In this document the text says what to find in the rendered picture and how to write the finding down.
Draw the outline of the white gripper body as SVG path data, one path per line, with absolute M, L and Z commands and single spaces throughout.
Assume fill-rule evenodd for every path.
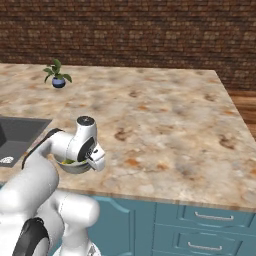
M 102 171 L 105 167 L 105 152 L 102 148 L 96 148 L 87 158 L 87 162 L 95 171 Z

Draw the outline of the grey bowl with lemon cucumber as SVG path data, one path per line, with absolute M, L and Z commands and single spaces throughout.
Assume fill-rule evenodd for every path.
M 54 156 L 54 159 L 64 171 L 70 174 L 81 174 L 87 172 L 91 168 L 91 166 L 86 161 L 76 162 L 66 160 L 59 156 Z

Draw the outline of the teal cupboard door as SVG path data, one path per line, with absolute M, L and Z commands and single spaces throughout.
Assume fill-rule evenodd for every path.
M 100 216 L 89 229 L 89 237 L 102 256 L 151 256 L 156 204 L 100 196 L 94 199 L 100 204 Z

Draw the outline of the dark grey sink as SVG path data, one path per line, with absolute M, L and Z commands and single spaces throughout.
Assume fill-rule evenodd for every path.
M 51 119 L 0 117 L 0 167 L 12 168 Z

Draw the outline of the potted plant in blue pot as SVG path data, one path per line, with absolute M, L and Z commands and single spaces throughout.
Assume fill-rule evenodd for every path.
M 69 74 L 62 74 L 60 72 L 61 66 L 61 62 L 58 59 L 54 59 L 51 65 L 44 68 L 43 71 L 47 73 L 44 82 L 47 82 L 48 78 L 52 77 L 52 86 L 57 89 L 64 88 L 66 82 L 72 82 Z

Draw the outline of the teal drawer front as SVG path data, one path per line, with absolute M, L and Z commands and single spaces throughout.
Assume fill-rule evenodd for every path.
M 256 236 L 156 224 L 153 238 L 153 256 L 256 256 Z M 198 250 L 189 247 L 188 241 L 223 249 Z
M 158 203 L 156 224 L 256 236 L 256 213 Z

